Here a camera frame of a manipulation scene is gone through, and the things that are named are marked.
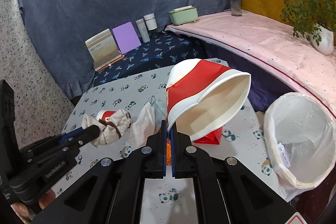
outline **green box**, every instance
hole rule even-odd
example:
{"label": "green box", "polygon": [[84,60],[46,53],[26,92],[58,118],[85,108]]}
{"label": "green box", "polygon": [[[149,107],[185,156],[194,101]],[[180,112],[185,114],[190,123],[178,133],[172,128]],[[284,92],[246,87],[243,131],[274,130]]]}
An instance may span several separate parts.
{"label": "green box", "polygon": [[169,12],[170,20],[174,25],[181,25],[198,20],[196,7],[183,7]]}

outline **glass vase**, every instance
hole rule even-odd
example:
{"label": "glass vase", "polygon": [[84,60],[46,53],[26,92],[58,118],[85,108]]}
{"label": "glass vase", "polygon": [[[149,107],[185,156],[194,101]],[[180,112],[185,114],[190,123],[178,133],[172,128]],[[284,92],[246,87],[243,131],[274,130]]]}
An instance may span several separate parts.
{"label": "glass vase", "polygon": [[231,3],[231,15],[234,17],[241,17],[242,11],[240,9],[240,0],[230,0]]}

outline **white tablecloth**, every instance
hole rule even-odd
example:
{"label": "white tablecloth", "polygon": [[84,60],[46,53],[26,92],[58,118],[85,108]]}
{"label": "white tablecloth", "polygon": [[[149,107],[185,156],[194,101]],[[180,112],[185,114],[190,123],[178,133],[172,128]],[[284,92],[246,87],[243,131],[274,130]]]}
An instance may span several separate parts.
{"label": "white tablecloth", "polygon": [[[227,65],[219,59],[212,62]],[[102,110],[118,110],[124,108],[136,120],[142,107],[151,100],[166,98],[166,84],[173,66],[147,71],[116,80],[87,91],[70,115],[63,132],[71,132],[81,126],[84,114],[95,117]],[[77,156],[78,165],[53,186],[56,195],[65,191],[82,176],[90,167],[104,157],[118,160],[132,151],[124,135],[117,142],[94,147],[90,143],[80,148]],[[222,133],[220,145],[194,144],[206,150],[210,156],[225,159],[234,156],[248,167],[263,182],[276,192],[279,191],[278,177],[268,160],[263,131],[259,125],[253,108],[248,100],[238,114],[228,122]],[[162,196],[174,196],[172,200],[163,200]],[[167,167],[164,179],[146,179],[141,223],[197,223],[197,211],[192,179],[176,180],[171,176],[171,167]]]}

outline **navy blue tablecloth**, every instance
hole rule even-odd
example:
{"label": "navy blue tablecloth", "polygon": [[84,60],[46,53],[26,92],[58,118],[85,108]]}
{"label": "navy blue tablecloth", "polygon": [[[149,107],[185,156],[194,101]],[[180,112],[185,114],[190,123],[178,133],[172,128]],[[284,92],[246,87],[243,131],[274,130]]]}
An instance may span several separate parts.
{"label": "navy blue tablecloth", "polygon": [[182,60],[192,58],[207,58],[199,40],[162,31],[158,33],[156,39],[151,39],[126,53],[123,60],[100,73],[96,72],[93,86],[148,70],[175,65]]}

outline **silver bolt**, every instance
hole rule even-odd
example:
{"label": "silver bolt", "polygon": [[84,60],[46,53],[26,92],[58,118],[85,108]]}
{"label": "silver bolt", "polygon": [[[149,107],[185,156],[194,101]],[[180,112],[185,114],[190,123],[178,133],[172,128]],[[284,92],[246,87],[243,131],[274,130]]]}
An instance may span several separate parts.
{"label": "silver bolt", "polygon": [[188,146],[186,149],[185,149],[188,153],[195,153],[197,148],[194,147],[194,146]]}
{"label": "silver bolt", "polygon": [[236,164],[238,163],[237,159],[234,158],[234,157],[227,158],[226,162],[227,162],[229,165],[236,165]]}
{"label": "silver bolt", "polygon": [[111,159],[109,159],[109,158],[104,158],[104,159],[102,159],[102,160],[100,161],[100,164],[101,164],[102,166],[109,166],[111,163],[112,163],[112,161],[111,161]]}
{"label": "silver bolt", "polygon": [[141,148],[141,152],[144,154],[149,154],[150,152],[152,152],[152,149],[149,146],[144,146],[143,148]]}

